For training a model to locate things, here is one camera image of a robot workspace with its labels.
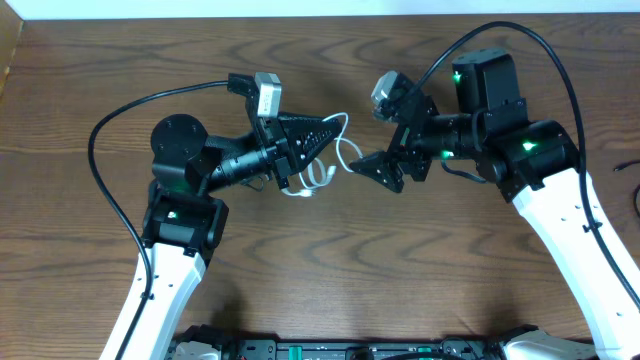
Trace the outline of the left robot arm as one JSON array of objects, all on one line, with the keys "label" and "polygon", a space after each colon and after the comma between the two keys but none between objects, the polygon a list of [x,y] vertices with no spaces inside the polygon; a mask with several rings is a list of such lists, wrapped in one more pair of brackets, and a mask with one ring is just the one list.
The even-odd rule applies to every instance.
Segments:
[{"label": "left robot arm", "polygon": [[238,138],[210,135],[193,116],[171,115],[153,130],[154,179],[143,229],[134,235],[138,263],[124,306],[101,353],[104,359],[161,359],[218,247],[229,213],[212,192],[277,176],[288,178],[342,140],[349,117],[282,113],[255,122]]}]

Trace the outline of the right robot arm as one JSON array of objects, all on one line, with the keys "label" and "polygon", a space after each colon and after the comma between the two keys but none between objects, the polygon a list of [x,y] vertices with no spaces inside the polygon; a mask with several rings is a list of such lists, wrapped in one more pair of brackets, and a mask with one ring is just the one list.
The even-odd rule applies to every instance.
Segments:
[{"label": "right robot arm", "polygon": [[476,180],[495,184],[551,253],[584,314],[591,344],[522,326],[490,342],[488,359],[635,359],[639,355],[639,270],[580,171],[580,153],[556,121],[531,121],[512,57],[501,48],[452,64],[456,115],[411,94],[391,71],[372,94],[377,117],[396,124],[389,147],[352,163],[354,172],[393,192],[405,176],[426,178],[434,160],[470,159]]}]

